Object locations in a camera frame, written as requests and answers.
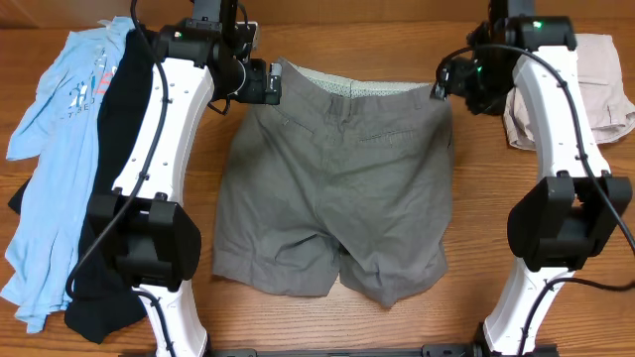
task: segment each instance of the gray cloth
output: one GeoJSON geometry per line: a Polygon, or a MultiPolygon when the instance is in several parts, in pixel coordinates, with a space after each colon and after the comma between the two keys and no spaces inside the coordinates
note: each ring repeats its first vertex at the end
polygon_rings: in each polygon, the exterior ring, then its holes
{"type": "Polygon", "coordinates": [[[453,143],[429,86],[333,95],[283,64],[278,106],[253,106],[224,173],[213,272],[261,291],[341,282],[388,307],[447,270],[453,143]]]}

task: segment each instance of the light blue shirt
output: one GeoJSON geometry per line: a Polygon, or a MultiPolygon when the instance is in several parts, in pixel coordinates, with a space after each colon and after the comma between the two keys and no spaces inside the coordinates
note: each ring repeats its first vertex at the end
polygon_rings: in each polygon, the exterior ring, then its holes
{"type": "Polygon", "coordinates": [[[68,35],[9,142],[7,160],[40,156],[5,254],[16,272],[0,293],[19,306],[15,316],[29,333],[42,331],[47,315],[70,302],[64,284],[97,170],[97,115],[134,28],[129,18],[101,23],[68,35]]]}

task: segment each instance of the wooden table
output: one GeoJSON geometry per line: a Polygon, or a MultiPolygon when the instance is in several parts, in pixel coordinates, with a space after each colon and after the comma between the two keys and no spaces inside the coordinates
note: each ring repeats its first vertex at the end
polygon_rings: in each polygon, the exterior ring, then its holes
{"type": "MultiPolygon", "coordinates": [[[[362,80],[432,81],[442,56],[464,45],[474,23],[400,23],[341,26],[267,26],[262,51],[267,61],[283,55],[303,66],[362,80]]],[[[627,94],[635,99],[635,23],[576,23],[579,33],[613,35],[622,59],[627,94]]],[[[67,31],[0,31],[0,147],[34,100],[40,75],[64,45],[67,31]]],[[[198,128],[186,179],[186,210],[202,233],[203,249],[193,280],[196,307],[215,348],[260,350],[417,347],[467,342],[496,304],[512,264],[506,220],[511,207],[533,187],[534,153],[508,147],[499,118],[467,113],[452,100],[456,140],[453,221],[445,235],[449,272],[425,294],[383,309],[336,283],[328,297],[274,297],[211,275],[215,203],[229,143],[246,107],[230,115],[207,111],[198,128]]],[[[635,179],[635,136],[605,145],[602,153],[616,175],[635,179]]],[[[0,248],[13,237],[18,216],[5,202],[37,162],[0,161],[0,248]]],[[[635,210],[625,215],[635,227],[635,210]]],[[[13,274],[0,260],[0,283],[13,274]]],[[[590,260],[580,277],[608,284],[630,281],[635,261],[621,233],[590,260]]],[[[616,295],[567,286],[540,331],[564,356],[625,356],[635,352],[633,294],[616,295]]],[[[155,346],[145,321],[110,335],[102,345],[84,341],[49,317],[43,333],[27,335],[16,307],[0,301],[2,356],[114,356],[155,346]]]]}

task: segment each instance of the black garment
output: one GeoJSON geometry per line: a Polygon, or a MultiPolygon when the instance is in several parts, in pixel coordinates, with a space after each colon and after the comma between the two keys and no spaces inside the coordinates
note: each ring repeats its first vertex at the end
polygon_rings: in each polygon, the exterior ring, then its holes
{"type": "MultiPolygon", "coordinates": [[[[99,157],[93,194],[111,191],[132,153],[141,128],[152,90],[153,67],[141,41],[136,31],[128,34],[125,54],[99,109],[99,157]]],[[[9,203],[18,213],[26,185],[16,192],[9,203]]],[[[94,240],[95,234],[84,218],[79,255],[94,240]]],[[[77,273],[74,290],[80,297],[99,298],[72,301],[64,316],[66,325],[89,341],[101,343],[109,333],[135,323],[146,315],[139,298],[131,293],[129,287],[124,286],[115,272],[106,268],[101,254],[95,254],[77,273]]]]}

